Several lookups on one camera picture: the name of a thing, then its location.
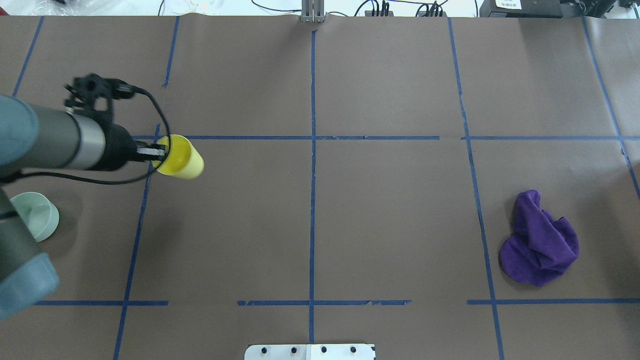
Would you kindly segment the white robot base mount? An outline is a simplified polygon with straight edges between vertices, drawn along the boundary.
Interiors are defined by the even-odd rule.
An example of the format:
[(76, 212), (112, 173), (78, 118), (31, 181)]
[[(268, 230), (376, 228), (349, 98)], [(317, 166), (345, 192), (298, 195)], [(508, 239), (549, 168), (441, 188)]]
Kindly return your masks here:
[(254, 344), (247, 347), (245, 360), (375, 360), (374, 344)]

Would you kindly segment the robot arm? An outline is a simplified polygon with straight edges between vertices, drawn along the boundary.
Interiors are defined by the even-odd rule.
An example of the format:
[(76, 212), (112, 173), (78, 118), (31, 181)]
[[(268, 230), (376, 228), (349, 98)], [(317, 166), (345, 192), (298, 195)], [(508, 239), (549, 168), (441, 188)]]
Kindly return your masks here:
[[(170, 145), (134, 139), (114, 121), (114, 102), (147, 97), (160, 117), (167, 137), (170, 124), (147, 89), (96, 73), (74, 77), (65, 89), (64, 109), (30, 104), (16, 96), (1, 96), (1, 185), (34, 177), (121, 186), (149, 179), (153, 170), (125, 180), (72, 175), (70, 170), (114, 172), (130, 162), (163, 165)], [(1, 193), (1, 319), (5, 320), (52, 294), (60, 279), (50, 256), (39, 246), (26, 221)]]

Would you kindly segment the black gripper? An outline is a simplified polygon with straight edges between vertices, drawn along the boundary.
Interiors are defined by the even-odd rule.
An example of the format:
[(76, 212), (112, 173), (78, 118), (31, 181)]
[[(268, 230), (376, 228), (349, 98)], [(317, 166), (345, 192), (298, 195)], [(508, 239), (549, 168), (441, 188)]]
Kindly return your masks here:
[(143, 89), (96, 73), (74, 77), (65, 89), (67, 114), (76, 122), (79, 141), (69, 169), (116, 171), (128, 162), (163, 162), (167, 145), (146, 145), (114, 122), (114, 101), (130, 100)]

